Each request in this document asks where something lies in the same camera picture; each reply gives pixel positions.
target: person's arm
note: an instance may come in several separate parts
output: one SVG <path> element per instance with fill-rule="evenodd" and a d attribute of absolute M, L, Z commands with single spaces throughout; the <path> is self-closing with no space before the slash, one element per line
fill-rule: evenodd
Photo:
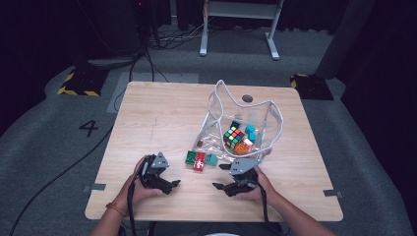
<path fill-rule="evenodd" d="M 273 207 L 282 216 L 296 235 L 335 235 L 312 216 L 295 206 L 277 192 L 261 168 L 256 166 L 255 170 L 258 173 L 258 179 L 261 186 L 267 192 L 268 205 Z M 261 189 L 257 187 L 249 193 L 237 194 L 236 198 L 261 202 Z"/>
<path fill-rule="evenodd" d="M 93 231 L 91 232 L 91 236 L 99 235 L 99 236 L 106 236 L 111 235 L 115 236 L 117 235 L 119 231 L 120 224 L 123 220 L 124 215 L 129 215 L 128 212 L 128 203 L 127 203 L 127 196 L 128 196 L 128 189 L 130 184 L 132 183 L 132 180 L 134 178 L 134 175 L 141 165 L 142 161 L 144 159 L 142 158 L 138 164 L 135 167 L 134 173 L 129 176 L 129 178 L 126 180 L 125 184 L 123 185 L 122 189 L 120 190 L 120 193 L 117 195 L 117 197 L 112 202 L 114 207 L 108 207 L 103 216 L 101 217 L 98 224 L 95 226 Z M 132 198 L 132 205 L 137 205 L 140 201 L 153 197 L 153 196 L 159 196 L 162 194 L 162 191 L 158 189 L 146 189 L 142 185 L 141 181 L 136 180 L 136 187 L 135 187 L 135 193 Z"/>

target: gray carpet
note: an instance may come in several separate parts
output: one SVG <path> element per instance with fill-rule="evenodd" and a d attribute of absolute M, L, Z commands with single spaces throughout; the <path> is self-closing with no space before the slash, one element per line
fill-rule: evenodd
<path fill-rule="evenodd" d="M 150 58 L 163 74 L 198 75 L 201 84 L 222 79 L 230 85 L 289 87 L 290 75 L 315 72 L 331 40 L 325 32 L 278 32 L 274 40 L 280 60 L 272 61 L 266 30 L 211 33 L 204 58 L 199 56 L 199 38 L 175 49 L 151 50 Z M 9 234 L 32 196 L 99 144 L 115 121 L 117 113 L 107 109 L 129 68 L 111 71 L 100 97 L 56 94 L 70 70 L 51 78 L 47 98 L 0 139 L 0 235 Z M 141 59 L 133 71 L 150 73 L 149 62 Z M 328 85 L 334 101 L 303 100 L 330 179 L 344 196 L 339 199 L 343 220 L 325 225 L 339 235 L 413 235 L 401 195 L 339 100 L 344 85 L 337 79 Z M 90 120 L 98 130 L 88 137 L 79 127 Z M 96 221 L 85 217 L 89 194 L 83 188 L 94 182 L 107 141 L 31 202 L 14 235 L 89 234 Z M 140 233 L 146 226 L 138 222 Z"/>

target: clear plastic bag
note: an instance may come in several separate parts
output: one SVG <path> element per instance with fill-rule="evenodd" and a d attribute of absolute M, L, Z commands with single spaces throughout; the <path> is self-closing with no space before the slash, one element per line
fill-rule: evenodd
<path fill-rule="evenodd" d="M 253 134 L 251 136 L 253 142 L 249 142 L 251 145 L 246 152 L 237 153 L 236 149 L 230 147 L 229 140 L 225 138 L 225 133 L 229 132 L 235 124 L 239 124 L 237 129 L 245 133 L 243 138 L 245 142 L 248 141 L 248 133 Z M 219 159 L 230 161 L 240 157 L 263 161 L 281 135 L 282 125 L 281 112 L 273 101 L 267 100 L 249 105 L 239 104 L 227 89 L 225 82 L 220 80 L 208 97 L 208 113 L 197 135 L 193 150 L 213 153 Z"/>

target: wooden table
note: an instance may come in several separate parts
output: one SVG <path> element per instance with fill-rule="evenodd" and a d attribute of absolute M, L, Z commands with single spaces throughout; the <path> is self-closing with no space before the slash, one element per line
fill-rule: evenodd
<path fill-rule="evenodd" d="M 282 113 L 282 135 L 262 163 L 276 190 L 316 220 L 341 220 L 337 197 L 326 197 L 323 192 L 333 186 L 297 91 L 228 88 L 238 100 L 244 94 L 250 94 L 253 103 L 273 100 Z M 185 164 L 213 89 L 214 85 L 129 83 L 95 180 L 105 184 L 105 189 L 92 191 L 87 218 L 101 218 L 105 205 L 119 193 L 138 160 L 161 151 L 170 163 L 161 177 L 181 183 L 169 196 L 147 199 L 137 206 L 137 220 L 264 221 L 261 204 L 228 198 L 211 184 L 231 183 L 228 171 L 206 165 L 203 172 L 197 172 Z M 271 221 L 282 221 L 273 208 L 268 215 Z"/>

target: bracelet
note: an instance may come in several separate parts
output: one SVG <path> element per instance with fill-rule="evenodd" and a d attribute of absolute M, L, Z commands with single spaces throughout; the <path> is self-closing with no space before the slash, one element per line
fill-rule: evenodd
<path fill-rule="evenodd" d="M 117 210 L 123 217 L 126 217 L 126 213 L 125 211 L 121 210 L 119 207 L 116 206 L 116 204 L 114 203 L 108 203 L 106 205 L 107 208 L 114 208 L 115 210 Z"/>

